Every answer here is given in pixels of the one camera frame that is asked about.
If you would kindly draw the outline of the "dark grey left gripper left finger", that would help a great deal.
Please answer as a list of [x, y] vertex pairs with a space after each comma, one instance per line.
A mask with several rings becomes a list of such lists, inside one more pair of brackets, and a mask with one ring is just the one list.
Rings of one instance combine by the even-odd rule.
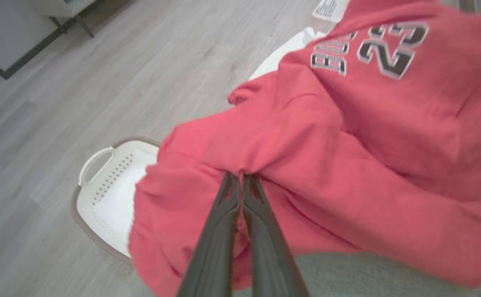
[[231, 297], [239, 187], [239, 179], [225, 173], [176, 297]]

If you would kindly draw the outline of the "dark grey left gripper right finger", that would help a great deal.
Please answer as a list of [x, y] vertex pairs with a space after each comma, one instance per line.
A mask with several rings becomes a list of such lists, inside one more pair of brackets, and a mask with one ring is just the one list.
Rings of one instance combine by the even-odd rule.
[[257, 175], [243, 180], [252, 250], [252, 297], [310, 297]]

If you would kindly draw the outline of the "red Bulls 23 jersey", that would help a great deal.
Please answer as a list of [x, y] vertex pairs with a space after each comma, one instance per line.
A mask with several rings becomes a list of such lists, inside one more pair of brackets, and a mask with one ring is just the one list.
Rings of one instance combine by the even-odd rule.
[[232, 108], [180, 124], [136, 185], [129, 251], [175, 297], [226, 172], [259, 174], [294, 254], [373, 252], [481, 286], [481, 14], [351, 0]]

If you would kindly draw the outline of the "grey fabric sofa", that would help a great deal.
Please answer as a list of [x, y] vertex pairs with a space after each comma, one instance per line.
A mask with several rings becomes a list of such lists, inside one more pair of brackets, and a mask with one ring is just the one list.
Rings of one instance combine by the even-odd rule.
[[481, 297], [372, 254], [310, 254], [296, 263], [311, 297]]

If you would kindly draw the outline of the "white perforated laundry basket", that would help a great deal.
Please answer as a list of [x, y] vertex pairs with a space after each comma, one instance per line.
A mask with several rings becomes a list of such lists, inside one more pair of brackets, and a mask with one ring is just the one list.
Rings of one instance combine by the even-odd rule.
[[84, 233], [129, 266], [136, 184], [156, 163], [159, 148], [157, 141], [128, 137], [96, 152], [82, 166], [71, 198], [71, 215]]

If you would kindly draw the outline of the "white printed paper sheet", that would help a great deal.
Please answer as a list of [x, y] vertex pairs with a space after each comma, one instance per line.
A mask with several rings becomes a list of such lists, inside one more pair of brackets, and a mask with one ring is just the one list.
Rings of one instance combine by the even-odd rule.
[[312, 17], [331, 23], [339, 23], [351, 0], [320, 0]]

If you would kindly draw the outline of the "white cabinet with dark legs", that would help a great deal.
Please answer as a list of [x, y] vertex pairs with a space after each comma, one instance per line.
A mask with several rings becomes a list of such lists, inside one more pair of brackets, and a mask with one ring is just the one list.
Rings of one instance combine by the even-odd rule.
[[90, 38], [94, 38], [93, 32], [90, 30], [88, 25], [84, 22], [81, 17], [81, 13], [83, 13], [86, 9], [90, 6], [94, 5], [99, 0], [28, 0], [35, 11], [37, 11], [40, 15], [48, 17], [54, 25], [56, 25], [59, 32], [62, 34], [67, 33], [67, 29], [65, 29], [65, 25], [63, 23], [59, 23], [58, 18], [64, 18], [67, 20], [75, 20], [83, 29], [84, 31], [90, 36]]

